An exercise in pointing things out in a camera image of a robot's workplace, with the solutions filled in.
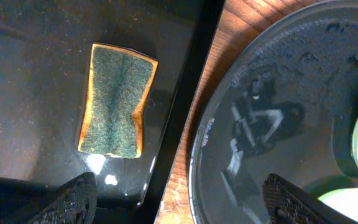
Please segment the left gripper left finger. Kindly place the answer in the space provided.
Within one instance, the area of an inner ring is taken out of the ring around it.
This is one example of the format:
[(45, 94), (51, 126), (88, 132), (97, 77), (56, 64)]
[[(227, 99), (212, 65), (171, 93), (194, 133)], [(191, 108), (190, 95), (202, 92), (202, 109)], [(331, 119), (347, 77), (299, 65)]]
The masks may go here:
[(42, 198), (33, 199), (0, 223), (91, 224), (97, 206), (95, 175), (84, 172)]

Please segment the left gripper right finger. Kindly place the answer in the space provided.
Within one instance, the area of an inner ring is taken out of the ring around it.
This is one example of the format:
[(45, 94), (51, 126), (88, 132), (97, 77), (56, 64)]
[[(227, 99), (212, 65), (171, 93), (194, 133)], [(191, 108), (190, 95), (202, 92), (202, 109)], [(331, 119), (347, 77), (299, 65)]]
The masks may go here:
[(316, 180), (302, 189), (278, 174), (271, 173), (262, 184), (262, 193), (272, 223), (357, 224), (358, 221), (318, 199), (336, 187), (352, 185), (348, 177), (330, 176)]

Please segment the orange green scrub sponge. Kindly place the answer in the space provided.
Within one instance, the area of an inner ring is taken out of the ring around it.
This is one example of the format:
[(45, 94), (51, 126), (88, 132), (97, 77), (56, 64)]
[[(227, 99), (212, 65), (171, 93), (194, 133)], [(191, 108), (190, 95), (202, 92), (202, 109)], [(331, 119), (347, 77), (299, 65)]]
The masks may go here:
[(141, 156), (144, 110), (157, 67), (156, 59), (135, 50), (92, 45), (78, 151), (126, 159)]

